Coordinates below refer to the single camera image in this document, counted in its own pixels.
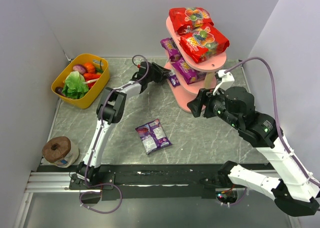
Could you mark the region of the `purple candy bag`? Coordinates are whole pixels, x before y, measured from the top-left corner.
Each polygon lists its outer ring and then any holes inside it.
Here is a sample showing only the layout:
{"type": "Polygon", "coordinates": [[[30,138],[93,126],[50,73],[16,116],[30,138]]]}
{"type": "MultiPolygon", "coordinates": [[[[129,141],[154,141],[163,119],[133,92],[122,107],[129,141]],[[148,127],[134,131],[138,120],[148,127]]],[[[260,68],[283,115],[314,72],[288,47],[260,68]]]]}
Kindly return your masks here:
{"type": "Polygon", "coordinates": [[[206,77],[205,72],[193,69],[186,63],[184,58],[172,62],[172,66],[182,75],[188,85],[204,80],[206,77]]]}
{"type": "Polygon", "coordinates": [[[175,44],[173,38],[166,38],[160,41],[161,46],[168,52],[169,60],[171,62],[176,62],[182,57],[177,45],[175,44]]]}

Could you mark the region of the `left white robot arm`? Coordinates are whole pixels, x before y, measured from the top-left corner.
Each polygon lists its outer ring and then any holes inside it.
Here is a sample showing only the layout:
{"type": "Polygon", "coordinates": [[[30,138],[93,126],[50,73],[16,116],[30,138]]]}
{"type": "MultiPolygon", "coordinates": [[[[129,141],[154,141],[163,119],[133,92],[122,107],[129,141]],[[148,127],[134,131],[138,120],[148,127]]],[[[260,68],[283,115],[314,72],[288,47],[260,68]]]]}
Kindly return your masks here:
{"type": "Polygon", "coordinates": [[[77,166],[77,179],[86,187],[93,187],[100,181],[99,169],[102,154],[109,136],[124,114],[126,100],[141,94],[149,83],[161,83],[169,77],[170,71],[154,62],[141,62],[138,71],[126,84],[118,88],[105,88],[96,109],[96,129],[82,162],[77,166]]]}

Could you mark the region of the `red candy bag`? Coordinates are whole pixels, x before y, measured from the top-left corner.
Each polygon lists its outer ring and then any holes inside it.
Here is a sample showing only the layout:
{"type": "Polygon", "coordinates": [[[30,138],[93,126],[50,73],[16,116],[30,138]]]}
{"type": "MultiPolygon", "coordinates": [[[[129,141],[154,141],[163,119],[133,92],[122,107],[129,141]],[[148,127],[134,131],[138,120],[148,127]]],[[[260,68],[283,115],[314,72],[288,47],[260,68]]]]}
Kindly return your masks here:
{"type": "Polygon", "coordinates": [[[182,35],[179,44],[199,64],[223,53],[230,46],[230,41],[211,24],[204,24],[182,35]]]}
{"type": "Polygon", "coordinates": [[[203,8],[172,8],[168,14],[174,31],[179,35],[190,33],[204,24],[214,26],[209,12],[203,8]]]}

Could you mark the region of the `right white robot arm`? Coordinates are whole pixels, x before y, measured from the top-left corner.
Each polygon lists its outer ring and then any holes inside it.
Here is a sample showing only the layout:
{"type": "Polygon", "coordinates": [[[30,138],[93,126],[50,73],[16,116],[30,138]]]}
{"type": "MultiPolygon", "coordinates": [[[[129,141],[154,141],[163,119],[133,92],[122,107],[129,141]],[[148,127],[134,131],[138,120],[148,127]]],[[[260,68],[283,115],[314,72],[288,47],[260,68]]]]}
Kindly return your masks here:
{"type": "Polygon", "coordinates": [[[239,137],[256,148],[277,171],[279,177],[269,177],[227,161],[213,181],[215,185],[241,185],[272,199],[284,213],[310,216],[320,208],[319,182],[312,178],[303,165],[298,164],[294,151],[276,121],[255,110],[255,98],[243,87],[221,88],[217,93],[200,89],[187,107],[194,117],[218,117],[237,130],[239,137]]]}

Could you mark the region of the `small purple packet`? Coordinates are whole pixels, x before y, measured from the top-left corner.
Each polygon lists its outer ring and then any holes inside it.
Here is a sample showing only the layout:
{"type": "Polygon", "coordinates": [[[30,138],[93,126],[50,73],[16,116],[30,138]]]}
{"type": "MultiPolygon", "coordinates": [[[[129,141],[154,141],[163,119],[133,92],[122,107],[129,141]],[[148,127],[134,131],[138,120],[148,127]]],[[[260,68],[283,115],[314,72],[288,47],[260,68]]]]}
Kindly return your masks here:
{"type": "Polygon", "coordinates": [[[177,86],[181,85],[176,74],[173,71],[170,71],[167,74],[167,78],[168,78],[169,82],[171,83],[172,87],[177,87],[177,86]]]}
{"type": "Polygon", "coordinates": [[[143,143],[147,155],[172,145],[166,136],[159,119],[141,125],[135,130],[143,143]]]}

